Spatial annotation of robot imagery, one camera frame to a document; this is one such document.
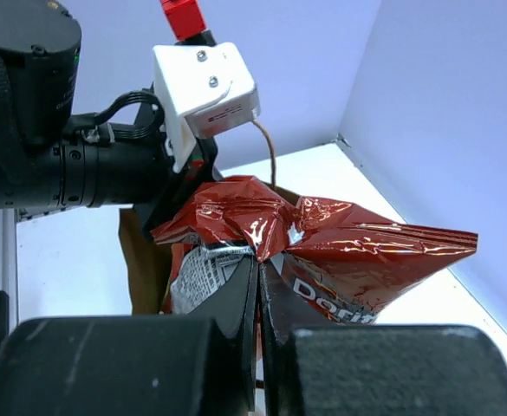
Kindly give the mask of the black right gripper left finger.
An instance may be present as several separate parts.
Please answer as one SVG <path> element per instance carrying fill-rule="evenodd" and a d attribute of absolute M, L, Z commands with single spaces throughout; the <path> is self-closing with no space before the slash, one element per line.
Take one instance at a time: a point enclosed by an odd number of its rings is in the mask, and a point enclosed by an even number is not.
<path fill-rule="evenodd" d="M 187 315 L 20 324 L 0 348 L 0 415 L 245 415 L 255 407 L 257 261 Z"/>

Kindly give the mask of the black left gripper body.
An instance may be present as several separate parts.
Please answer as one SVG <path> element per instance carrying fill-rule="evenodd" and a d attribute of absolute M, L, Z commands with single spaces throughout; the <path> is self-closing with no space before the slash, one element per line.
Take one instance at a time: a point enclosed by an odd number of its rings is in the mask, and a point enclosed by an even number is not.
<path fill-rule="evenodd" d="M 180 173 L 172 170 L 173 157 L 168 155 L 168 138 L 165 133 L 158 134 L 160 143 L 161 174 L 159 184 L 154 187 L 153 198 L 142 204 L 134 204 L 140 230 L 145 237 L 159 225 L 173 219 L 183 204 L 200 185 L 221 179 L 215 167 L 218 145 L 213 137 L 196 140 L 192 155 Z"/>

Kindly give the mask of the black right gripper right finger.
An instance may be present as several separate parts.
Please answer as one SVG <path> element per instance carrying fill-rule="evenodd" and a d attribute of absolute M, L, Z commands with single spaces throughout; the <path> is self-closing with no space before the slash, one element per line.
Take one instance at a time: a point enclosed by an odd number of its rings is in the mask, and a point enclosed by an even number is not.
<path fill-rule="evenodd" d="M 259 270 L 269 415 L 507 415 L 507 365 L 466 325 L 339 325 Z"/>

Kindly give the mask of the green paper bag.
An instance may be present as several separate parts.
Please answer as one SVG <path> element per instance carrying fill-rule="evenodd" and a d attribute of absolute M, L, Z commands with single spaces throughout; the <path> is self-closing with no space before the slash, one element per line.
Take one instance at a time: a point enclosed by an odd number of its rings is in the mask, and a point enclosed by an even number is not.
<path fill-rule="evenodd" d="M 120 210 L 119 240 L 134 315 L 191 313 L 232 279 L 246 257 L 208 250 L 197 239 L 156 244 L 141 233 L 132 209 Z"/>

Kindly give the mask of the red snack packet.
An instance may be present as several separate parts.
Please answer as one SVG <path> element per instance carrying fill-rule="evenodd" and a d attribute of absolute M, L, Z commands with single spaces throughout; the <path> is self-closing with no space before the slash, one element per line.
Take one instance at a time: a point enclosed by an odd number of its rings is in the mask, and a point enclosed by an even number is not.
<path fill-rule="evenodd" d="M 285 197 L 252 176 L 201 185 L 152 235 L 189 253 L 273 261 L 316 311 L 359 324 L 478 247 L 472 232 L 397 223 L 331 198 Z"/>

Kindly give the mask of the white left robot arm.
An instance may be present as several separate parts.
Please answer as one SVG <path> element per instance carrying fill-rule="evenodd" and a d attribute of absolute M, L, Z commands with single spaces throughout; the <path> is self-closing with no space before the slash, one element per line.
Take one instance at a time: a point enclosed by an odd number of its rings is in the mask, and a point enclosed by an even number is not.
<path fill-rule="evenodd" d="M 57 1 L 0 1 L 0 209 L 32 218 L 130 204 L 149 232 L 215 179 L 217 145 L 194 140 L 175 172 L 167 107 L 151 88 L 74 114 L 81 38 Z"/>

